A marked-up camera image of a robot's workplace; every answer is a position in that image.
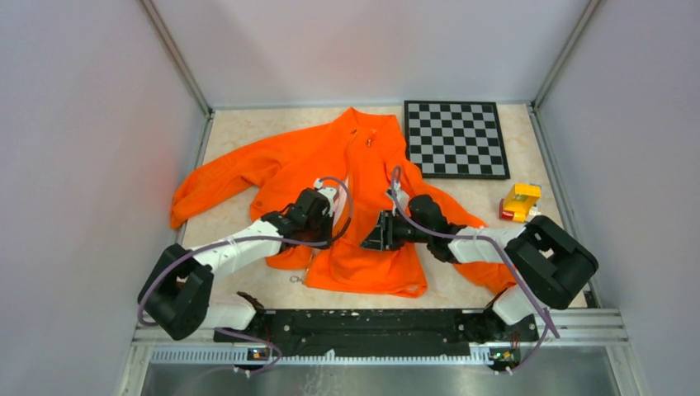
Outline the orange zip jacket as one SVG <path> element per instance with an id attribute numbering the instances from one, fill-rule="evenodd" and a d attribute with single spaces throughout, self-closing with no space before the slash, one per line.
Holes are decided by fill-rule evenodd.
<path id="1" fill-rule="evenodd" d="M 256 220 L 289 205 L 318 178 L 342 179 L 353 207 L 343 210 L 335 225 L 339 240 L 320 252 L 295 247 L 269 257 L 267 264 L 305 270 L 305 283 L 312 288 L 415 298 L 428 282 L 414 245 L 384 252 L 361 246 L 379 213 L 392 206 L 387 194 L 392 170 L 401 169 L 400 185 L 409 196 L 431 196 L 449 221 L 476 228 L 483 223 L 429 185 L 405 152 L 394 115 L 349 108 L 327 124 L 259 140 L 199 167 L 174 193 L 170 225 L 177 228 L 251 186 L 258 189 L 249 206 L 250 219 Z"/>

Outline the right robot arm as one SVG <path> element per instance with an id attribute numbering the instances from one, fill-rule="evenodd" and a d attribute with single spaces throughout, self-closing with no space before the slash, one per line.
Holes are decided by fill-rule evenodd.
<path id="1" fill-rule="evenodd" d="M 412 198 L 407 210 L 382 210 L 361 246 L 384 252 L 409 243 L 424 244 L 440 262 L 505 265 L 515 284 L 496 294 L 474 326 L 495 340 L 507 339 L 530 315 L 557 336 L 551 311 L 568 309 L 599 269 L 595 256 L 545 215 L 515 227 L 477 228 L 449 221 L 427 195 Z"/>

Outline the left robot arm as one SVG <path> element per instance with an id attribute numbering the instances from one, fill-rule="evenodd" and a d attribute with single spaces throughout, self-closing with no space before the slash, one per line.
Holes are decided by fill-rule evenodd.
<path id="1" fill-rule="evenodd" d="M 273 211 L 247 228 L 216 242 L 166 247 L 137 298 L 137 318 L 162 328 L 173 340 L 191 336 L 200 326 L 233 329 L 245 341 L 260 338 L 265 320 L 252 299 L 210 310 L 214 284 L 247 265 L 296 247 L 328 248 L 333 241 L 337 189 L 318 184 L 304 189 L 282 211 Z"/>

